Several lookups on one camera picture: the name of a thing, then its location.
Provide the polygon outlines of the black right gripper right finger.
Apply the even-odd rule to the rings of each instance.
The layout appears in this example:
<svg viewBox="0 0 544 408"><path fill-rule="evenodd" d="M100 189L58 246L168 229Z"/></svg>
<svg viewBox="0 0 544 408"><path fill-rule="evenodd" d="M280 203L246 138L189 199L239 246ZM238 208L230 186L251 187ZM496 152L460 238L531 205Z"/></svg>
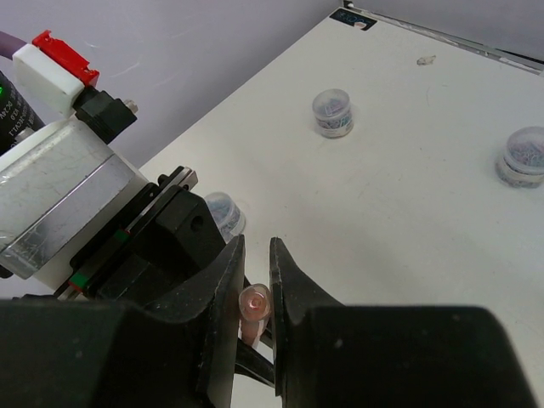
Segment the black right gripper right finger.
<svg viewBox="0 0 544 408"><path fill-rule="evenodd" d="M347 306L269 244L285 407L534 407L499 320L477 306Z"/></svg>

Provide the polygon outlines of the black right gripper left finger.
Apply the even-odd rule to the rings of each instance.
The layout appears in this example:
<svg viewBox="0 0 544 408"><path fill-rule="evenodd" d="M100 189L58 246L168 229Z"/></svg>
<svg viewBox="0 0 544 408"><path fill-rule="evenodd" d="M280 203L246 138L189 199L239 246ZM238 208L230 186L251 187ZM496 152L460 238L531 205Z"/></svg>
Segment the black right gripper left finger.
<svg viewBox="0 0 544 408"><path fill-rule="evenodd" d="M139 307L46 297L1 303L4 407L227 407L245 239Z"/></svg>

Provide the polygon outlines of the clear jar blue beads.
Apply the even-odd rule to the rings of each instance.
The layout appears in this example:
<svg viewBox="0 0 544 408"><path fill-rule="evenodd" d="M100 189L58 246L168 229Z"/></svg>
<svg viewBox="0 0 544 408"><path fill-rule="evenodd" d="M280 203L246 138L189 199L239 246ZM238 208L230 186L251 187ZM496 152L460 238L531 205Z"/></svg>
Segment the clear jar blue beads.
<svg viewBox="0 0 544 408"><path fill-rule="evenodd" d="M342 138L354 127L350 97L342 89L319 93L313 100L312 111L316 129L325 138Z"/></svg>

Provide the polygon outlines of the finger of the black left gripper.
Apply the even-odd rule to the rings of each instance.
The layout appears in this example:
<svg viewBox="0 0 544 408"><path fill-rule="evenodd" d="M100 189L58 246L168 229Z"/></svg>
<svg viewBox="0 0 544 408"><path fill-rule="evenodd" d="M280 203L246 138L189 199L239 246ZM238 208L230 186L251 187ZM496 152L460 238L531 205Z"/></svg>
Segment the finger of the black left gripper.
<svg viewBox="0 0 544 408"><path fill-rule="evenodd" d="M251 283L245 277L242 290L247 288L250 285ZM265 328L265 331L260 338L259 344L263 343L265 346L272 349L273 342L272 342L271 316L269 318L269 322ZM236 357L235 357L235 374L249 377L269 387L274 387L275 385L274 365L258 352L258 346L256 348L252 348L251 346L244 344L241 340L240 310L239 310L239 335L238 335Z"/></svg>

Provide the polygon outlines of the beige slim orange-tip pen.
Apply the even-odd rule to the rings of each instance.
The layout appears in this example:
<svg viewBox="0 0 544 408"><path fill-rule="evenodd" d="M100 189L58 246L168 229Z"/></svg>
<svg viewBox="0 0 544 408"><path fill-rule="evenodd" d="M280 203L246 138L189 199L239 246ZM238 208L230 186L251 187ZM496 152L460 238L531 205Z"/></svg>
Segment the beige slim orange-tip pen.
<svg viewBox="0 0 544 408"><path fill-rule="evenodd" d="M242 290L238 303L241 340L255 349L264 334L272 312L269 288L263 284L250 285Z"/></svg>

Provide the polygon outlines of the clear jar purple beads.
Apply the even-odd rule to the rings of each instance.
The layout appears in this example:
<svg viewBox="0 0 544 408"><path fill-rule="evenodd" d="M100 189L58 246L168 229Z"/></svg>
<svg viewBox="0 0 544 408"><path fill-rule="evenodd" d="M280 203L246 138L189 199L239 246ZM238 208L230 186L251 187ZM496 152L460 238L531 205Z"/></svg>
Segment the clear jar purple beads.
<svg viewBox="0 0 544 408"><path fill-rule="evenodd" d="M497 157L496 175L516 188L543 184L543 127L524 127L509 136Z"/></svg>

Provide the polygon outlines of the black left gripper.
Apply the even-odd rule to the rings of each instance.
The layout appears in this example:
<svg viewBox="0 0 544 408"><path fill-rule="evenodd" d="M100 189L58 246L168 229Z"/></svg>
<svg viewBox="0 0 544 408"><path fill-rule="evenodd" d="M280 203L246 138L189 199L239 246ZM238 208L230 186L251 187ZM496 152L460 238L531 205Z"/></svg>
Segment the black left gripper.
<svg viewBox="0 0 544 408"><path fill-rule="evenodd" d="M129 167L13 177L13 275L61 300L160 297L224 249L196 182L187 167L156 181Z"/></svg>

